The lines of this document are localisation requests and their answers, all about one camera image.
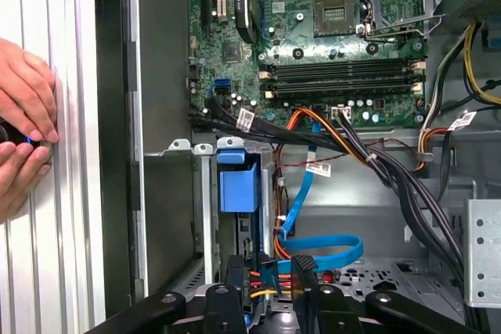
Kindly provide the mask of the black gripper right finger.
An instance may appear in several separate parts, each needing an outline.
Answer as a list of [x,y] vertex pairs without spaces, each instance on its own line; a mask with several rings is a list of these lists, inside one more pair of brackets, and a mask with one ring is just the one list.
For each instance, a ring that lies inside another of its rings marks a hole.
[[291,297],[302,333],[475,333],[390,290],[366,295],[360,314],[343,291],[319,282],[310,256],[291,259]]

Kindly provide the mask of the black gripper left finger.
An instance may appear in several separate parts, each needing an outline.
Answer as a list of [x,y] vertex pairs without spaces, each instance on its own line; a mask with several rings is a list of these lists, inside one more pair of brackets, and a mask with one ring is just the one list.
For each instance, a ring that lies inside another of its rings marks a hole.
[[223,283],[200,286],[188,300],[162,290],[98,324],[90,333],[245,333],[243,257],[227,261]]

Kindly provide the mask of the person's right hand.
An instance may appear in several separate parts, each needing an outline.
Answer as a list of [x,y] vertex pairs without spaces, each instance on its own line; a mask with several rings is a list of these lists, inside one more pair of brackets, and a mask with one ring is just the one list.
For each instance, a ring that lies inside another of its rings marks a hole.
[[1,224],[16,216],[30,191],[50,170],[50,148],[1,144]]

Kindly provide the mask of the person's left hand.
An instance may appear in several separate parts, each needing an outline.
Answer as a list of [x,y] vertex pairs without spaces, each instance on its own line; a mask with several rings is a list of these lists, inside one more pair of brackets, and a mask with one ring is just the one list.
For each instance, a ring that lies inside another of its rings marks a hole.
[[1,40],[1,118],[35,141],[56,143],[56,78],[40,57]]

